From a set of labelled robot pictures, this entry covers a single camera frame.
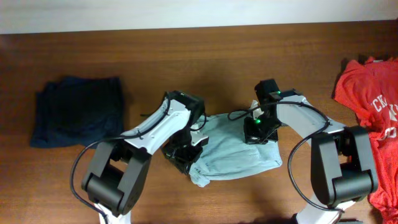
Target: red shirt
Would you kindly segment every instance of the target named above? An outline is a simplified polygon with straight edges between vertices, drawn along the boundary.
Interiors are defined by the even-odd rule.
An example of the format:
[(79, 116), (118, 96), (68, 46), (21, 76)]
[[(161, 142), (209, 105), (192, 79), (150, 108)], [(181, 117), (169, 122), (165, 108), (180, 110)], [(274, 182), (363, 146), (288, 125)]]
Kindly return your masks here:
[(383, 224), (398, 223), (398, 60), (365, 65), (350, 61), (339, 79), (335, 100), (352, 109), (369, 138), (379, 188), (369, 196)]

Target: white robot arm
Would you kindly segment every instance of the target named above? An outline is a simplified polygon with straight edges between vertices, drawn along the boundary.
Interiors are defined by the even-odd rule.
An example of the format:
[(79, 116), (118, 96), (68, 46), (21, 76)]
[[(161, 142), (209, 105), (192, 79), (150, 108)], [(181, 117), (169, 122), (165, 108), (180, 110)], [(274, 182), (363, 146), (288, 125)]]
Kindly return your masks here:
[[(349, 128), (333, 121), (312, 107), (298, 91), (293, 89), (281, 92), (273, 79), (261, 81), (256, 85), (255, 91), (260, 104), (263, 105), (260, 106), (263, 114), (255, 120), (245, 119), (247, 141), (275, 141), (275, 134), (269, 139), (262, 138), (272, 136), (272, 132), (283, 125), (290, 126), (303, 138), (311, 136), (307, 141), (311, 146), (311, 183), (315, 192), (311, 200), (296, 186), (289, 164), (294, 152), (289, 156), (290, 179), (308, 203), (301, 212), (294, 215), (293, 223), (336, 223), (342, 211), (376, 191), (376, 168), (368, 132), (364, 128)], [(326, 129), (313, 134), (325, 127), (326, 122), (329, 124), (326, 125)], [(351, 162), (340, 164), (339, 154), (350, 157)], [(312, 203), (323, 210), (315, 208)]]
[[(107, 221), (103, 214), (99, 216), (101, 223), (131, 223), (130, 211), (144, 188), (150, 159), (169, 139), (173, 144), (164, 146), (164, 152), (186, 149), (193, 153), (189, 161), (179, 162), (189, 170), (208, 142), (208, 136), (191, 129), (204, 112), (202, 99), (173, 91), (139, 126), (98, 144), (81, 187), (95, 207), (106, 214)], [(166, 157), (176, 159), (173, 155)], [(127, 163), (126, 170), (122, 172), (112, 166), (111, 159)]]

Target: light blue cloth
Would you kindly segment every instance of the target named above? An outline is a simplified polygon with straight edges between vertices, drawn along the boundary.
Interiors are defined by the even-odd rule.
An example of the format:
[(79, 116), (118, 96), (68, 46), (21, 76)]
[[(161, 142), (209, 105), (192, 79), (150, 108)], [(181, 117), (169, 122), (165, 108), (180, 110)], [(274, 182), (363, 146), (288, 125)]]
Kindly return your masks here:
[[(201, 126), (203, 121), (202, 116), (197, 124)], [(207, 117), (200, 132), (209, 136), (209, 143), (189, 172), (194, 184), (204, 187), (211, 180), (238, 179), (282, 165), (277, 142), (244, 143), (243, 122), (244, 118), (230, 121), (227, 114)]]

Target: navy blue cloth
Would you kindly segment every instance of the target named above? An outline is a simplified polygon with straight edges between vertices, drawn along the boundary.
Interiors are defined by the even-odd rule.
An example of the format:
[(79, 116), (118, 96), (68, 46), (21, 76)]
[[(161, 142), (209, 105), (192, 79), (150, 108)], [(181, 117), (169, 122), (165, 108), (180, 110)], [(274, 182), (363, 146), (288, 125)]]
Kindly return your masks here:
[(119, 78), (66, 77), (47, 83), (36, 103), (32, 147), (87, 146), (124, 130)]

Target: wooden table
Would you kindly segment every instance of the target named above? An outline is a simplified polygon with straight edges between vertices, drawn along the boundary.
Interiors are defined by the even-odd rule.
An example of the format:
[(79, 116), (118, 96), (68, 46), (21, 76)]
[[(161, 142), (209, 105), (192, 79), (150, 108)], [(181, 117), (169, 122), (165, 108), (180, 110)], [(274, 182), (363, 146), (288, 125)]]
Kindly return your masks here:
[[(120, 30), (0, 35), (0, 223), (98, 223), (98, 214), (69, 190), (70, 167), (81, 146), (29, 147), (35, 92), (46, 82), (74, 75), (118, 76), (126, 98), (125, 124), (133, 128), (159, 105), (165, 90), (201, 96), (208, 114), (226, 113), (256, 99), (259, 80), (275, 78), (348, 126), (353, 112), (331, 99), (344, 58), (398, 54), (395, 21)], [(248, 223), (291, 217), (305, 202), (287, 175), (287, 156), (300, 136), (279, 130), (284, 164), (252, 177), (212, 181), (205, 188), (156, 152), (132, 219), (136, 223)], [(93, 152), (80, 162), (76, 187)], [(296, 154), (294, 176), (308, 196), (310, 149)], [(377, 223), (366, 201), (345, 218)]]

